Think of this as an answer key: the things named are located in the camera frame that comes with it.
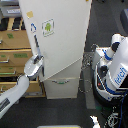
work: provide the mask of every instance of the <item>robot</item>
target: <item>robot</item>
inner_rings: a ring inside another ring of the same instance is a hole
[[[120,20],[128,34],[127,9],[121,12]],[[128,90],[128,37],[114,34],[111,46],[96,48],[92,69],[95,96],[107,105],[116,105]]]

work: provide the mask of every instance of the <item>white refrigerator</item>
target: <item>white refrigerator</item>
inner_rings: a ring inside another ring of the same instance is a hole
[[[48,99],[76,98],[92,0],[19,0],[33,55],[44,56]]]

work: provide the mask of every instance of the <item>label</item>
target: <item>label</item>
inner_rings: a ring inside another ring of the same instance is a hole
[[[14,38],[12,33],[8,33],[7,36],[8,36],[9,39]]]
[[[26,53],[15,53],[14,58],[28,58]]]
[[[5,58],[6,57],[6,55],[1,55],[1,58]]]
[[[49,36],[54,33],[54,21],[53,19],[46,21],[42,24],[44,37]]]
[[[9,14],[20,14],[21,13],[20,9],[11,9],[11,10],[7,10],[7,12]]]
[[[128,71],[123,67],[122,64],[120,64],[116,73],[113,76],[113,81],[117,88],[121,86],[127,74],[128,74]]]
[[[8,69],[13,69],[12,67],[8,68]]]

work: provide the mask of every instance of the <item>sticker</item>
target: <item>sticker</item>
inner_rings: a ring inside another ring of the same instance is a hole
[[[14,58],[28,58],[26,53],[17,53],[13,55],[14,55]]]
[[[3,88],[6,88],[6,86],[3,86]]]
[[[32,11],[27,12],[26,14],[27,14],[27,17],[28,17],[28,18],[32,18],[32,17],[33,17],[33,12],[32,12]]]
[[[7,35],[8,35],[8,38],[9,38],[9,39],[14,38],[12,33],[8,33]]]
[[[1,55],[1,58],[5,58],[6,57],[6,55]]]
[[[11,10],[7,10],[8,14],[20,14],[21,11],[20,9],[11,9]]]
[[[8,69],[13,69],[12,67],[8,68]]]
[[[53,19],[46,21],[42,24],[44,37],[49,36],[54,33],[54,21]]]

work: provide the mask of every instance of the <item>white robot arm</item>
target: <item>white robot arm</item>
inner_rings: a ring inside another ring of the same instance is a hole
[[[41,69],[43,69],[43,57],[32,56],[25,65],[25,75],[20,76],[17,84],[0,96],[0,119],[23,96],[29,87],[29,80],[35,79]]]

